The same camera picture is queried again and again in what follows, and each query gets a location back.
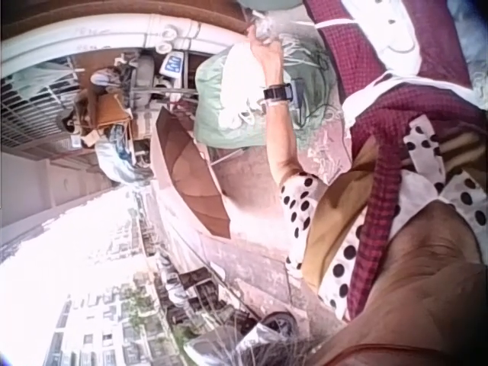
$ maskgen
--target sky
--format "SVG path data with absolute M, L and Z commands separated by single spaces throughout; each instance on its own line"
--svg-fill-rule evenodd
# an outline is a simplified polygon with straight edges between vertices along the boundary
M 67 294 L 91 278 L 88 255 L 107 247 L 127 219 L 125 194 L 118 189 L 71 209 L 0 265 L 0 352 L 11 365 L 43 364 Z

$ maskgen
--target white wall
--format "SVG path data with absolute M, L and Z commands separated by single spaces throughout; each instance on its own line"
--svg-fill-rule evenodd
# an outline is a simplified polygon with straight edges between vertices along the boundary
M 57 217 L 65 207 L 78 206 L 84 197 L 111 187 L 101 174 L 62 168 L 49 160 L 35 162 L 2 152 L 0 163 L 2 243 L 8 242 L 7 232 L 20 236 Z

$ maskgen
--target brown umbrella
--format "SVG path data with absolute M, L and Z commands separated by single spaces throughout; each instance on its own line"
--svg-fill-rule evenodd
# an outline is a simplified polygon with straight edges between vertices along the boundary
M 151 160 L 160 187 L 164 186 L 164 177 L 169 173 L 175 190 L 208 231 L 230 239 L 230 218 L 210 167 L 178 118 L 165 108 L 158 116 L 156 133 L 152 135 Z M 162 165 L 166 165 L 168 172 L 162 170 Z

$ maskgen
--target smartwatch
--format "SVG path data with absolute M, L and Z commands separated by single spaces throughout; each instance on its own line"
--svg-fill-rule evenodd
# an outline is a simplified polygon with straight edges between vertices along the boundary
M 266 104 L 279 101 L 293 101 L 291 84 L 272 85 L 264 90 Z

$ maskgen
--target skin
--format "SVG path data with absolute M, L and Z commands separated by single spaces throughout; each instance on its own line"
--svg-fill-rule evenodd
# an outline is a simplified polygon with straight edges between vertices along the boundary
M 281 44 L 263 44 L 254 27 L 249 28 L 249 42 L 266 85 L 283 84 Z M 266 124 L 268 162 L 280 185 L 302 171 L 287 103 L 271 106 Z M 307 364 L 324 365 L 363 343 L 410 345 L 464 357 L 482 335 L 488 335 L 487 287 L 486 267 L 480 264 L 470 227 L 447 204 L 432 202 L 390 242 L 363 313 L 325 342 Z M 398 355 L 382 357 L 380 364 L 411 361 L 402 363 Z M 377 359 L 370 362 L 354 364 L 378 364 Z

